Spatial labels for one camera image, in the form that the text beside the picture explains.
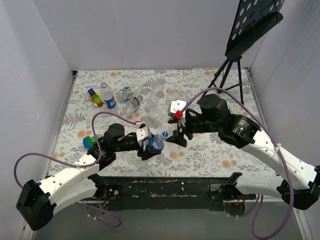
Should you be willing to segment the Pocari Sweat plastic bottle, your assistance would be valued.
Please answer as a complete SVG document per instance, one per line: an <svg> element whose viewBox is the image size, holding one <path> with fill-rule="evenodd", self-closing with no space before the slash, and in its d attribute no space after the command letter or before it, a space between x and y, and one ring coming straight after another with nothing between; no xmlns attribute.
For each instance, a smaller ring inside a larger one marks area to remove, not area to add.
<svg viewBox="0 0 320 240"><path fill-rule="evenodd" d="M159 149L165 147L166 139L161 137L161 134L154 135L149 141L148 146L154 146L155 148Z"/></svg>

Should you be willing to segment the Pocari Sweat cap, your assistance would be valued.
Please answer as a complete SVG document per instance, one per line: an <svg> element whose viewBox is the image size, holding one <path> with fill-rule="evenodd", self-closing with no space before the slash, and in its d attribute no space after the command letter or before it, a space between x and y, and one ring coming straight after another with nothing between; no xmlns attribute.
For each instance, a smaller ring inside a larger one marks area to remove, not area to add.
<svg viewBox="0 0 320 240"><path fill-rule="evenodd" d="M161 132L161 137L162 137L163 139L166 139L166 138L169 137L169 133L168 133L167 131L162 131L162 132Z"/></svg>

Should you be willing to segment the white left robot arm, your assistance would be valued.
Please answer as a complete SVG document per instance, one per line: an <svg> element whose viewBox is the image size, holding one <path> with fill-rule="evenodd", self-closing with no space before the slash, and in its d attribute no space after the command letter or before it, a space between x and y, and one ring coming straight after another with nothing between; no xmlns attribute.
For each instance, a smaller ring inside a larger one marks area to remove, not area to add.
<svg viewBox="0 0 320 240"><path fill-rule="evenodd" d="M38 182L33 179L26 182L16 208L29 227L37 231L57 212L77 201L103 199L108 187L98 172L116 159L117 152L136 151L137 156L145 161L162 152L167 137L166 131L154 135L145 125L125 134L124 126L114 123L72 167Z"/></svg>

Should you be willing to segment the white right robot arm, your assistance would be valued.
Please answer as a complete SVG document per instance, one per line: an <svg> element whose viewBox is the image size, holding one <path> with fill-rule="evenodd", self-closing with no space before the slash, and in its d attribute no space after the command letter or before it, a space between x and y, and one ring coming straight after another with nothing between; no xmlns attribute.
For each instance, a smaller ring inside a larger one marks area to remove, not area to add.
<svg viewBox="0 0 320 240"><path fill-rule="evenodd" d="M227 102L216 94L208 94L197 102L201 112L185 108L186 102L172 101L169 104L168 123L177 124L173 135L167 139L186 147L194 134L217 133L225 143L232 145L273 169L273 177L248 177L234 172L226 184L212 188L213 199L235 200L255 194L290 202L293 207L306 210L320 198L320 168L312 166L285 150L274 146L267 132L250 118L230 112Z"/></svg>

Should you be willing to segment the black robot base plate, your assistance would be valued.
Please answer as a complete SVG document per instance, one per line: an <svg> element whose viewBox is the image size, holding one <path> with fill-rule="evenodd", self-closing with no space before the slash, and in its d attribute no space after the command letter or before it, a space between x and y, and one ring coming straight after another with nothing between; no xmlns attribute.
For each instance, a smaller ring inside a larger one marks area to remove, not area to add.
<svg viewBox="0 0 320 240"><path fill-rule="evenodd" d="M123 177L104 176L99 180L101 198L87 197L92 204L105 203L109 211L193 210L224 211L233 203L243 212L254 194L223 194L227 177Z"/></svg>

